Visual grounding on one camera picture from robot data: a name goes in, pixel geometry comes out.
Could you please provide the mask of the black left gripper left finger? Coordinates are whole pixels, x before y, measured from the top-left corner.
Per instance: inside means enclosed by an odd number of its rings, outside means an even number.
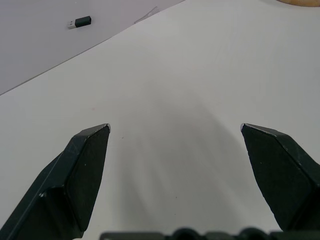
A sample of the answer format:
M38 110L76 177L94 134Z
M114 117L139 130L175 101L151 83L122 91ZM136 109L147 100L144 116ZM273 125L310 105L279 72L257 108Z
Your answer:
M74 240L88 229L100 189L110 125L74 135L36 177L0 229L0 240Z

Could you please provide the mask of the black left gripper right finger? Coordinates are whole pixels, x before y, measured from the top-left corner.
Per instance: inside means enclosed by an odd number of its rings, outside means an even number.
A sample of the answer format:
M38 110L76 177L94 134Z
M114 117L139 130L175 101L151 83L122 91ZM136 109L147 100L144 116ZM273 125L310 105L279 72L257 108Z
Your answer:
M289 135L244 123L251 168L281 231L270 240L320 240L320 164Z

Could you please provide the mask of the wooden object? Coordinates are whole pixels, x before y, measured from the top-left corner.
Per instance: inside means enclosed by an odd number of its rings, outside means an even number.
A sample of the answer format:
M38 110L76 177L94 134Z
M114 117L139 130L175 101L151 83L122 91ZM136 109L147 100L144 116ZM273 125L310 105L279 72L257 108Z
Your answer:
M279 2L299 7L320 7L320 0L277 0Z

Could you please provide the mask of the black USB dongle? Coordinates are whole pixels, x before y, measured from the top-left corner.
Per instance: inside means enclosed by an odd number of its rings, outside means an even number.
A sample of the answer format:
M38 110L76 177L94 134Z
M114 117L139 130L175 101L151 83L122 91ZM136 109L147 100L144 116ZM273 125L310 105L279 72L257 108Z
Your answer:
M68 29L80 28L84 26L88 26L92 23L92 18L90 16L85 16L81 18L77 18L67 23Z

